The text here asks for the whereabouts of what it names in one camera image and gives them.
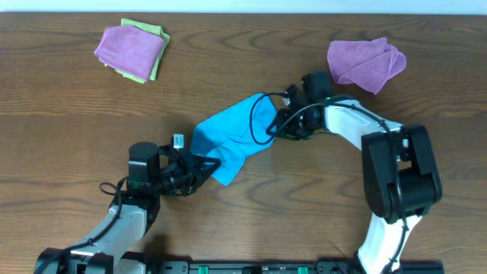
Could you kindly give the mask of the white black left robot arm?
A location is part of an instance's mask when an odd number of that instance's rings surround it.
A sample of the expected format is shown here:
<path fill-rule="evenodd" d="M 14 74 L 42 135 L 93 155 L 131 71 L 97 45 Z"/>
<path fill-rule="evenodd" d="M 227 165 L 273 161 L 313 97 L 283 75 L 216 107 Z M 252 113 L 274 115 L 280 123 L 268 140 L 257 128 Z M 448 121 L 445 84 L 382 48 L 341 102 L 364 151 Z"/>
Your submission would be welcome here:
<path fill-rule="evenodd" d="M 217 158 L 194 155 L 176 142 L 159 146 L 138 142 L 129 148 L 129 173 L 118 183 L 103 182 L 113 197 L 103 221 L 78 243 L 47 248 L 36 273 L 163 273 L 165 265 L 129 248 L 147 234 L 162 196 L 188 196 L 220 167 Z"/>

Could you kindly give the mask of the blue microfiber cloth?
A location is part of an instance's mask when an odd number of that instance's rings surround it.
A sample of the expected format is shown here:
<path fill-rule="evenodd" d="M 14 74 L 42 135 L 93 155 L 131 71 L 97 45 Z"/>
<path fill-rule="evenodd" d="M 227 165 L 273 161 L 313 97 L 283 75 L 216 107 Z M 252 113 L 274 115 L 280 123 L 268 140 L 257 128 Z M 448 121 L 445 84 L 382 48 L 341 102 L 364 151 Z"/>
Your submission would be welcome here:
<path fill-rule="evenodd" d="M 273 102 L 255 94 L 211 116 L 194 130 L 190 151 L 217 158 L 221 166 L 212 177 L 224 186 L 231 183 L 246 160 L 273 143 L 266 129 L 277 114 Z"/>

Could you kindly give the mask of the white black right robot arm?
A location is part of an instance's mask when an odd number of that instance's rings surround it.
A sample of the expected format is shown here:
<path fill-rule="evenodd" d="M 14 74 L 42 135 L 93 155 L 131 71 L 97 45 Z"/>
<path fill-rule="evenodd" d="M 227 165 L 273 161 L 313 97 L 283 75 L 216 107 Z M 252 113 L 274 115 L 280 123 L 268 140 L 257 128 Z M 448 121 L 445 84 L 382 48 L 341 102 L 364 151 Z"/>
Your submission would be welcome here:
<path fill-rule="evenodd" d="M 325 72 L 301 78 L 280 93 L 285 108 L 266 132 L 272 138 L 311 139 L 317 130 L 338 135 L 361 152 L 364 195 L 372 211 L 364 243 L 350 260 L 325 259 L 317 273 L 443 273 L 439 262 L 401 262 L 412 229 L 442 197 L 427 129 L 403 125 L 336 94 Z"/>

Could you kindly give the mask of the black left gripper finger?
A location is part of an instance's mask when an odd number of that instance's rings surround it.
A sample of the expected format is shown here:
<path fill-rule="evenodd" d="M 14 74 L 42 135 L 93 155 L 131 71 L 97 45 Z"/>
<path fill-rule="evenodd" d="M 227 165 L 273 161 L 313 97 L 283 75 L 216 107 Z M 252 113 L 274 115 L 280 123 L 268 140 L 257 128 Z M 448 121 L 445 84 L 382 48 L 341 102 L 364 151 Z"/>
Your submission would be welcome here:
<path fill-rule="evenodd" d="M 192 155 L 192 158 L 196 161 L 196 166 L 202 170 L 215 171 L 221 166 L 221 161 L 217 158 L 204 157 L 201 155 Z"/>
<path fill-rule="evenodd" d="M 209 167 L 206 169 L 198 170 L 195 173 L 191 174 L 188 183 L 185 185 L 184 188 L 184 196 L 189 196 L 198 190 L 209 178 L 213 175 L 214 172 L 218 167 Z"/>

